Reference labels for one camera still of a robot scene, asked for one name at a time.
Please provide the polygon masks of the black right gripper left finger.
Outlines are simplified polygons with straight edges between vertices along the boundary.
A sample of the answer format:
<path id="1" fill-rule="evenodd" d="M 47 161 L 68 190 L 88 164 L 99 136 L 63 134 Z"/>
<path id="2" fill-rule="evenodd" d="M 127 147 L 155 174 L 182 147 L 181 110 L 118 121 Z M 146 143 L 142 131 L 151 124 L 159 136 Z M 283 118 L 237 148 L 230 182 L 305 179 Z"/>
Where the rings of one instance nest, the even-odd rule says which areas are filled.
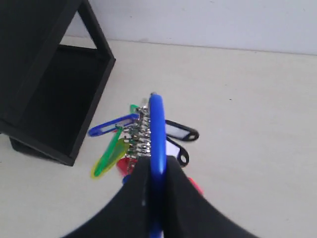
<path id="1" fill-rule="evenodd" d="M 113 199 L 66 238 L 149 238 L 150 160 L 141 158 Z"/>

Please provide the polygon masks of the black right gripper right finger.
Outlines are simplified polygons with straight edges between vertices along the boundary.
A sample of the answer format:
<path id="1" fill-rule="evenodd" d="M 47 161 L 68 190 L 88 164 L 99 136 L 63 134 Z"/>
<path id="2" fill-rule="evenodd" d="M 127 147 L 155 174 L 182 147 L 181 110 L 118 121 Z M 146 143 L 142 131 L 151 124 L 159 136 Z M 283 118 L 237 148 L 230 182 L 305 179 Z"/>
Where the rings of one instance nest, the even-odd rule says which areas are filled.
<path id="1" fill-rule="evenodd" d="M 162 216 L 165 238 L 255 238 L 213 207 L 167 156 Z"/>

